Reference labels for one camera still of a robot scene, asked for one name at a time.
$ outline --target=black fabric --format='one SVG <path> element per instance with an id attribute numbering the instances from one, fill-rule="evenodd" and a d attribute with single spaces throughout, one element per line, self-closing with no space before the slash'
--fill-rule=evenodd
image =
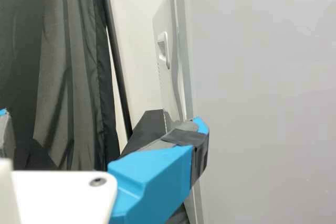
<path id="1" fill-rule="evenodd" d="M 122 151 L 121 157 L 141 149 L 165 133 L 163 110 L 145 111 L 133 129 L 133 134 Z M 166 224 L 189 224 L 184 204 L 175 211 Z"/>
<path id="2" fill-rule="evenodd" d="M 0 0 L 0 108 L 15 169 L 105 170 L 118 158 L 102 0 Z"/>
<path id="3" fill-rule="evenodd" d="M 0 0 L 0 107 L 11 112 L 14 167 L 25 168 L 33 139 L 44 0 Z"/>

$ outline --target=white panel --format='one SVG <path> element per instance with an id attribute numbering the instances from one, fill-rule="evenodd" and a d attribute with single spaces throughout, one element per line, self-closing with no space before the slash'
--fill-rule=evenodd
<path id="1" fill-rule="evenodd" d="M 111 0 L 133 127 L 145 110 L 162 108 L 152 28 L 160 1 Z"/>
<path id="2" fill-rule="evenodd" d="M 336 0 L 192 0 L 205 223 L 336 222 Z"/>

